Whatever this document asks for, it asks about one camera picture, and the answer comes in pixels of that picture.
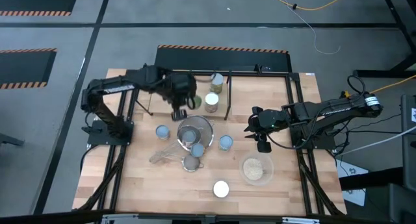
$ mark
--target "glass bowl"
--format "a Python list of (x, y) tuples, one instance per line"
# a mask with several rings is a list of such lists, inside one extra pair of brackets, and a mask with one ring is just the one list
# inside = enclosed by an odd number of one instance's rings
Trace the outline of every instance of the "glass bowl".
[(249, 152), (240, 160), (240, 174), (254, 186), (264, 186), (273, 177), (273, 161), (268, 153)]

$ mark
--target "wooden table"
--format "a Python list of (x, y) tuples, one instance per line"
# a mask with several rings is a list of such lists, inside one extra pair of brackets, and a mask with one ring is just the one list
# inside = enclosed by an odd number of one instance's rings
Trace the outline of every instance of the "wooden table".
[[(110, 69), (107, 77), (125, 74), (125, 69)], [(300, 80), (305, 101), (320, 102), (314, 74), (301, 73)], [(292, 84), (296, 99), (296, 89)], [(139, 101), (150, 106), (151, 95), (140, 92)], [(120, 94), (105, 96), (105, 104), (116, 113)], [(232, 104), (228, 120), (214, 120), (214, 143), (208, 148), (201, 161), (205, 167), (196, 172), (186, 172), (180, 162), (163, 160), (150, 164), (149, 157), (176, 140), (176, 128), (166, 114), (149, 116), (135, 105), (133, 121), (135, 129), (131, 145), (127, 147), (125, 162), (116, 205), (117, 212), (152, 212), (171, 214), (233, 214), (268, 216), (304, 216), (305, 208), (300, 183), (296, 152), (272, 146), (270, 156), (274, 163), (273, 179), (266, 186), (247, 184), (240, 175), (239, 160), (250, 151), (257, 151), (252, 139), (243, 130), (253, 106), (281, 110), (288, 104), (285, 79), (278, 77), (233, 77)], [(171, 129), (171, 138), (160, 141), (155, 135), (158, 125)], [(224, 134), (233, 137), (234, 144), (229, 152), (218, 150), (218, 140)], [(289, 130), (271, 135), (283, 145), (291, 145)], [(98, 146), (85, 157), (85, 162), (73, 207), (80, 207), (92, 195), (103, 178), (108, 146)], [(315, 151), (320, 185), (329, 198), (342, 212), (346, 212), (337, 169), (333, 158), (325, 151)], [(230, 193), (220, 199), (213, 195), (213, 185), (226, 180)], [(112, 184), (107, 191), (105, 208), (109, 207)], [(313, 188), (309, 185), (313, 211), (316, 202)]]

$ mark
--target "mesh strainer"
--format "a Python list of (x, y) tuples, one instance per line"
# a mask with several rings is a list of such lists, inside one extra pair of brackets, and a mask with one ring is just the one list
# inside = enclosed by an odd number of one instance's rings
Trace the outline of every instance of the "mesh strainer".
[(214, 123), (202, 116), (188, 116), (177, 128), (177, 141), (187, 151), (195, 143), (201, 143), (208, 148), (214, 140), (213, 125)]

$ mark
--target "gray floor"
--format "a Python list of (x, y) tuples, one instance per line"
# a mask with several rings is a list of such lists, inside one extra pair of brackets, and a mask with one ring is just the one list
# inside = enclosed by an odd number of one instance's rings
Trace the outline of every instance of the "gray floor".
[[(331, 0), (296, 0), (302, 6), (320, 6)], [(409, 29), (416, 28), (415, 16), (404, 0), (393, 0)], [(0, 22), (94, 22), (102, 0), (77, 0), (72, 16), (61, 18), (0, 17)], [(299, 12), (312, 23), (390, 23), (393, 22), (384, 0), (341, 0), (317, 12)], [(110, 0), (104, 22), (301, 22), (284, 5), (275, 0)], [(1, 29), (0, 49), (56, 47), (50, 81), (43, 89), (1, 90), (2, 122), (0, 132), (23, 138), (22, 147), (0, 147), (0, 216), (31, 213), (47, 160), (60, 129), (73, 85), (83, 63), (92, 29)], [(157, 45), (214, 45), (285, 49), (291, 54), (293, 70), (315, 73), (322, 100), (349, 90), (346, 77), (354, 69), (389, 69), (404, 59), (409, 47), (398, 30), (317, 29), (317, 47), (321, 51), (341, 50), (322, 55), (313, 47), (310, 29), (249, 28), (131, 28), (101, 29), (86, 74), (84, 86), (91, 79), (103, 78), (109, 68), (140, 68), (152, 64)], [(398, 79), (365, 79), (368, 90), (399, 81)], [(379, 119), (398, 114), (400, 96), (414, 94), (416, 82), (380, 92), (385, 107)], [(69, 211), (79, 178), (79, 160), (85, 151), (87, 135), (81, 130), (84, 114), (75, 111), (62, 158), (45, 212)], [(355, 127), (373, 120), (355, 119)], [(400, 118), (367, 127), (368, 130), (399, 131)], [(351, 135), (350, 149), (375, 142), (390, 135)], [(346, 155), (343, 159), (369, 170), (400, 166), (400, 140)], [(374, 207), (359, 209), (348, 204), (357, 216), (376, 218)]]

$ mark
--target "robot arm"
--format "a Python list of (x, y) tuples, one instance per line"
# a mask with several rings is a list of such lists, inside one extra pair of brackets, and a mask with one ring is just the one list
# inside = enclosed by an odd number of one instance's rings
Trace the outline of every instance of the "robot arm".
[(287, 128), (295, 129), (299, 138), (303, 139), (302, 143), (293, 142), (291, 149), (333, 149), (334, 126), (356, 117), (375, 118), (382, 109), (377, 97), (368, 92), (322, 103), (285, 105), (282, 111), (263, 110), (255, 106), (244, 131), (254, 132), (246, 138), (254, 138), (257, 150), (262, 153), (271, 152), (268, 135)]
[(190, 109), (195, 108), (196, 80), (193, 75), (144, 65), (128, 75), (92, 80), (82, 92), (81, 109), (96, 114), (106, 123), (111, 136), (122, 138), (126, 132), (124, 120), (109, 110), (103, 96), (137, 89), (161, 95), (163, 100), (171, 104), (174, 121), (187, 117), (186, 110), (180, 110), (179, 107), (188, 105)]

